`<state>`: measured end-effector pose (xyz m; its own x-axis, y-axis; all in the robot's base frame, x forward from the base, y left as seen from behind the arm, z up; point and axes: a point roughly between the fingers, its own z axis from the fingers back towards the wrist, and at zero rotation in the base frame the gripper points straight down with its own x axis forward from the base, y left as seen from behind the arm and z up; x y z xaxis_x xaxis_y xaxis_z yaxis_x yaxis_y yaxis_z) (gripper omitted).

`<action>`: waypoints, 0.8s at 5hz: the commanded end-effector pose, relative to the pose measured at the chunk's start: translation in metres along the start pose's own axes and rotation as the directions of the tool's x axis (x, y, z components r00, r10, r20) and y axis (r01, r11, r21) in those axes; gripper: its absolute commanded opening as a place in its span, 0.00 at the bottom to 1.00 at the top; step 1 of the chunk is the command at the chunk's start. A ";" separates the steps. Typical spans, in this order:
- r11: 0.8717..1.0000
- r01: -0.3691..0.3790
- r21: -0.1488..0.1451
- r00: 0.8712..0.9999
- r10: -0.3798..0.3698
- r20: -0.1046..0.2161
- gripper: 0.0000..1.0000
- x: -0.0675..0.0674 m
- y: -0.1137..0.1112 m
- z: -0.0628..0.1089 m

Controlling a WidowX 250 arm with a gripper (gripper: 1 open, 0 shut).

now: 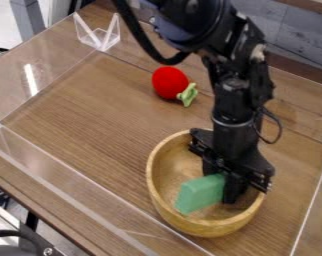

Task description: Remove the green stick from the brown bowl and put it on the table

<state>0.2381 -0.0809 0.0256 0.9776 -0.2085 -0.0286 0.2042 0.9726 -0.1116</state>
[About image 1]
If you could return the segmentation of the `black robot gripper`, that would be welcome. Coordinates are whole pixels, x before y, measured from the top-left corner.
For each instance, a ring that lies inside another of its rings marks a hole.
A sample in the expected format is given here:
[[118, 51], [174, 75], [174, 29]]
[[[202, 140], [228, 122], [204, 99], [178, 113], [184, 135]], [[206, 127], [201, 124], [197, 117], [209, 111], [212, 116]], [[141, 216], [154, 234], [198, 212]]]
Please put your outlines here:
[[260, 130], [260, 118], [240, 123], [214, 120], [210, 130], [189, 129], [189, 151], [201, 158], [202, 175], [225, 177], [224, 204], [233, 204], [248, 186], [262, 193], [269, 190], [274, 167], [258, 151]]

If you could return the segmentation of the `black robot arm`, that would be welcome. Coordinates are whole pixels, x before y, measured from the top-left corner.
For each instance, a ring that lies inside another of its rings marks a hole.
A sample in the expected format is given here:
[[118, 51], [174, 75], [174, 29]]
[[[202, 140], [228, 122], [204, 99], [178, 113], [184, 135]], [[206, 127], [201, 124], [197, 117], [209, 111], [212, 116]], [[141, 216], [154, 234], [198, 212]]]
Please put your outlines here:
[[189, 130], [189, 150], [201, 157], [202, 174], [224, 176], [221, 202], [232, 204], [248, 187], [266, 191], [274, 174], [257, 149], [265, 103], [273, 98], [264, 34], [230, 0], [144, 2], [154, 10], [161, 38], [198, 54], [208, 70], [213, 128]]

